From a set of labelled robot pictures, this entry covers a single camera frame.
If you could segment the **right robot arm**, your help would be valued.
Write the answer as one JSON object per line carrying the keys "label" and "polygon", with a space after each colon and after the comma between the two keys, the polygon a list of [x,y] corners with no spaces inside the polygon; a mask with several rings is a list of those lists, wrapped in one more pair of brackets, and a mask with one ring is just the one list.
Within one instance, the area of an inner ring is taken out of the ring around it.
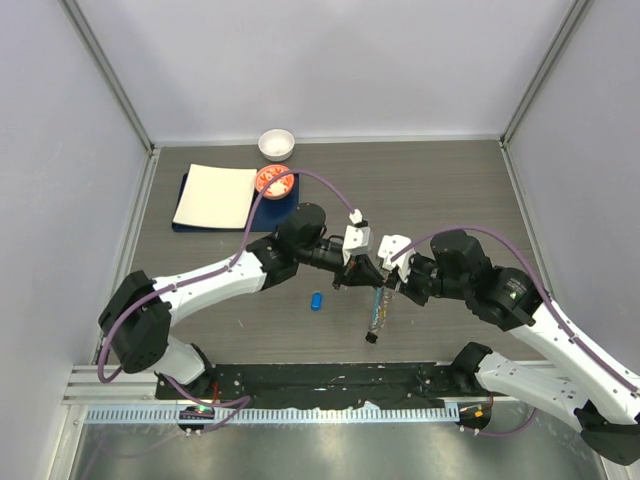
{"label": "right robot arm", "polygon": [[481,388],[512,396],[564,422],[600,456],[628,466],[639,459],[639,376],[617,361],[562,311],[529,266],[495,266],[462,229],[430,236],[431,257],[416,242],[386,235],[377,256],[396,290],[423,306],[460,300],[481,321],[536,350],[560,372],[522,367],[493,349],[469,343],[451,380],[465,395]]}

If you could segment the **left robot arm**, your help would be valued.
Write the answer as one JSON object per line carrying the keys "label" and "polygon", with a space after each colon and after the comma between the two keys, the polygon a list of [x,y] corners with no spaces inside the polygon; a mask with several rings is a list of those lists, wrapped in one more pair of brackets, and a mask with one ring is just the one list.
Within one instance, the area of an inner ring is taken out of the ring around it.
{"label": "left robot arm", "polygon": [[142,270],[127,275],[98,320],[105,336],[99,361],[113,353],[120,371],[151,370],[175,390],[200,399],[212,389],[214,368],[195,344],[171,336],[178,322],[227,299],[280,285],[302,265],[332,273],[335,288],[382,286],[362,215],[351,214],[340,236],[327,235],[325,221],[320,206],[303,203],[233,257],[170,277],[151,279]]}

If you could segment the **steel key organizer blue handle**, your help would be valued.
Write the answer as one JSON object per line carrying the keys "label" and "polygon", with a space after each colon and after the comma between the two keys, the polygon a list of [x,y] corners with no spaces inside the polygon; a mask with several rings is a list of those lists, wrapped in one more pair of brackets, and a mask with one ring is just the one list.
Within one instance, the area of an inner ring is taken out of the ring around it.
{"label": "steel key organizer blue handle", "polygon": [[385,287],[376,290],[374,300],[372,319],[370,321],[367,332],[373,332],[378,335],[385,325],[389,313],[389,307],[393,299],[393,291]]}

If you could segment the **blue key tag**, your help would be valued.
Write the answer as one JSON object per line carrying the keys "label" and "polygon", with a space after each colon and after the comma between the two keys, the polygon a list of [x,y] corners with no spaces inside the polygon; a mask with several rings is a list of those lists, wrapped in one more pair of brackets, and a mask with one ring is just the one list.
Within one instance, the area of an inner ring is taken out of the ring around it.
{"label": "blue key tag", "polygon": [[323,305],[323,295],[321,292],[314,292],[311,297],[310,308],[312,311],[319,311]]}

